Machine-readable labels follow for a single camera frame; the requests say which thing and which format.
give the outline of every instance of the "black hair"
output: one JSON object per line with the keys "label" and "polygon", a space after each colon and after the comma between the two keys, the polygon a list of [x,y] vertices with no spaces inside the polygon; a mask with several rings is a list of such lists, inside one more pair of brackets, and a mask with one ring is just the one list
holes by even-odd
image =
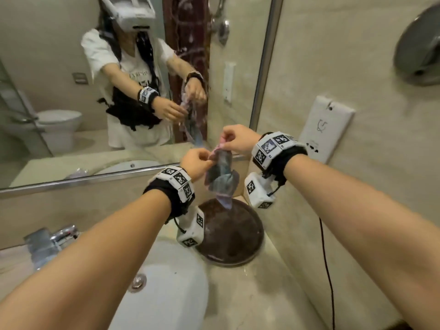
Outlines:
{"label": "black hair", "polygon": [[[104,2],[98,0],[99,3],[99,19],[96,30],[99,32],[100,38],[104,39],[111,47],[115,57],[120,62],[122,60],[122,50],[118,42],[118,36],[113,27],[113,18],[108,13]],[[148,65],[151,73],[151,83],[149,87],[160,93],[160,80],[154,71],[154,53],[150,38],[145,32],[139,32],[136,37],[136,45],[142,60]]]}

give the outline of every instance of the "sink drain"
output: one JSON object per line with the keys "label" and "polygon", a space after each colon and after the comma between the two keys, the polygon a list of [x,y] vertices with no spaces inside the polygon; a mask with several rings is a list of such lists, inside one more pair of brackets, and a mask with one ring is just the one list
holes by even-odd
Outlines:
{"label": "sink drain", "polygon": [[140,292],[146,284],[146,275],[143,273],[136,274],[136,277],[133,279],[133,282],[130,284],[129,292],[137,293]]}

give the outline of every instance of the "round tray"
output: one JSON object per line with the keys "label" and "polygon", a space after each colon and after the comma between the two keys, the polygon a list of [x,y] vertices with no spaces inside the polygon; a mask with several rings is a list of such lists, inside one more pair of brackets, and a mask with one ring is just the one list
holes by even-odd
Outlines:
{"label": "round tray", "polygon": [[233,199],[232,209],[227,210],[211,199],[199,208],[205,214],[205,237],[195,249],[207,260],[220,266],[240,266],[258,254],[264,228],[252,207]]}

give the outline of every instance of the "hand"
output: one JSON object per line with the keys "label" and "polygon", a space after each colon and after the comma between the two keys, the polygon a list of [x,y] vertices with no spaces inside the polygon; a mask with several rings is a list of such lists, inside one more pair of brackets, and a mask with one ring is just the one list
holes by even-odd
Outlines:
{"label": "hand", "polygon": [[183,106],[177,105],[163,97],[156,97],[151,105],[158,118],[166,119],[173,123],[181,122],[188,115],[188,111]]}
{"label": "hand", "polygon": [[205,148],[190,149],[180,161],[180,166],[195,182],[214,165],[214,161],[208,160],[210,155],[211,152]]}
{"label": "hand", "polygon": [[203,89],[203,85],[196,77],[191,77],[185,87],[185,94],[187,94],[188,100],[196,101],[199,104],[206,103],[206,93]]}
{"label": "hand", "polygon": [[260,138],[261,135],[243,125],[225,126],[220,137],[220,148],[246,154],[252,151]]}

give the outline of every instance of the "white t-shirt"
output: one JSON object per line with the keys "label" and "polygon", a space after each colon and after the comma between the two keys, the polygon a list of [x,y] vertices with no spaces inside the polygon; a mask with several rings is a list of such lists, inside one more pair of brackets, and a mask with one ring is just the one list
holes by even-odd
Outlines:
{"label": "white t-shirt", "polygon": [[[165,63],[174,56],[174,51],[162,39],[153,38],[151,44],[154,51],[154,65],[156,75],[161,82],[160,94],[162,97],[167,96],[167,92],[163,86],[162,75],[157,65],[157,59]],[[151,73],[148,65],[140,57],[137,47],[135,48],[135,56],[128,55],[122,50],[121,61],[113,54],[113,51],[107,41],[99,36],[96,29],[92,29],[85,33],[81,45],[84,48],[85,55],[90,65],[91,76],[93,82],[99,86],[107,104],[112,105],[113,85],[108,78],[101,72],[103,66],[109,63],[120,65],[121,70],[130,75],[141,86],[146,87],[151,81]],[[122,125],[118,118],[107,114],[109,145],[113,148],[139,149],[143,146],[162,145],[171,137],[171,124],[162,120],[160,124],[148,129],[148,126],[136,126],[136,131],[130,127]]]}

